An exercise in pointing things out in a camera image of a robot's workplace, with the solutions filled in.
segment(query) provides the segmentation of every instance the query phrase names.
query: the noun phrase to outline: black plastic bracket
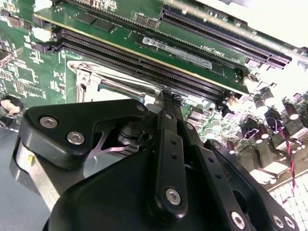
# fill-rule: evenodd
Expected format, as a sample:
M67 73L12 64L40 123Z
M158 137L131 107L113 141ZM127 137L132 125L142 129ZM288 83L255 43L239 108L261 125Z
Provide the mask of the black plastic bracket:
M24 146L64 169L81 167L93 148L94 133L104 132L104 123L115 127L126 121L141 121L148 109L136 100L120 100L33 107L24 114L19 136ZM57 121L54 128L46 128L40 119L49 116ZM71 144L67 135L76 131L85 138L81 145Z
M171 94L162 92L156 104L160 104L163 110L158 117L153 151L154 179L150 186L149 209L159 222L172 224L182 219L188 208L183 143L177 134Z

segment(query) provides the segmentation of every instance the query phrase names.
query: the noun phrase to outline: capacitor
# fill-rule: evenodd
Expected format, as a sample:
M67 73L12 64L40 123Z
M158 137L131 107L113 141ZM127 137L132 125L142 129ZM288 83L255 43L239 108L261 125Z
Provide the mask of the capacitor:
M206 142L206 137L205 136L200 136L200 140L202 141L202 143Z
M265 105L265 102L260 94L256 94L254 96L254 102L258 114L264 115L269 110L269 108Z
M232 141L227 141L227 148L228 148L230 154L235 153L235 148L234 148L234 144L233 144Z
M285 110L287 111L288 116L290 117L290 120L298 119L299 115L294 107L293 104L289 103L285 106Z
M205 129L205 137L206 139L214 139L215 138L215 134L212 128L206 128Z
M256 143L262 143L263 141L259 132L255 134L254 138L255 138Z
M213 128L213 130L214 131L221 131L221 122L220 122L220 120L219 119L214 119L213 121L212 121L212 128Z
M260 90L262 99L267 107L272 107L275 104L275 97L269 88L262 88Z
M259 129L259 134L262 139L267 139L269 137L268 130L264 124L260 124L258 129Z

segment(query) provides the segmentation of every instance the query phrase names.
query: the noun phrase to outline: chip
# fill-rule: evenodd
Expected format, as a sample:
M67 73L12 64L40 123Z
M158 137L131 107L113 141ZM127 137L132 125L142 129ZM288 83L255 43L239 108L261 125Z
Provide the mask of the chip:
M88 15L86 13L81 13L75 17L78 21L83 22L85 24L91 25L96 20L95 17Z
M28 31L31 31L32 29L31 23L28 21L24 21L24 28Z
M148 21L148 18L137 13L135 14L135 21L139 24L145 25Z
M111 31L111 29L114 27L112 23L101 20L101 19L96 20L96 22L94 23L94 26L106 32Z
M21 27L21 19L9 16L9 21L13 27Z
M153 28L158 28L159 22L156 21L156 20L153 20L153 19L150 19L150 18L149 18L149 19L148 19L147 26L153 27Z

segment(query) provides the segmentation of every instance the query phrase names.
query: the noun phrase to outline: cable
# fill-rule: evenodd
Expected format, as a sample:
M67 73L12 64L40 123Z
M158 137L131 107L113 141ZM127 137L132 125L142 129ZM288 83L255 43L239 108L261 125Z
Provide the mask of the cable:
M293 155L291 152L291 144L288 141L288 138L286 137L286 135L284 134L283 128L280 129L280 133L281 136L284 138L287 148L288 148L288 155L290 158L290 165L291 165L291 176L292 176L292 190L291 190L291 196L288 196L286 199L284 199L284 201L282 202L282 204L285 204L290 198L294 197L294 191L296 188L296 180L295 180L295 164L294 164L294 159L293 159Z

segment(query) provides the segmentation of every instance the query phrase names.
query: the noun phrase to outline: white label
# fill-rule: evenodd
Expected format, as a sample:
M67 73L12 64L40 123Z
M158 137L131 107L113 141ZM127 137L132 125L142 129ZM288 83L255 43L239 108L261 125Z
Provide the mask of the white label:
M157 42L151 38L148 37L144 37L142 40L143 44L149 45L149 46L153 46L153 47L157 47L159 49L162 49L164 51L167 51L181 59L187 60L191 63L197 64L199 66L203 66L207 69L212 69L212 63L208 60L202 59L200 57L197 57L195 55L189 54L187 52L181 51L179 49L170 47L168 45L165 45L163 43Z

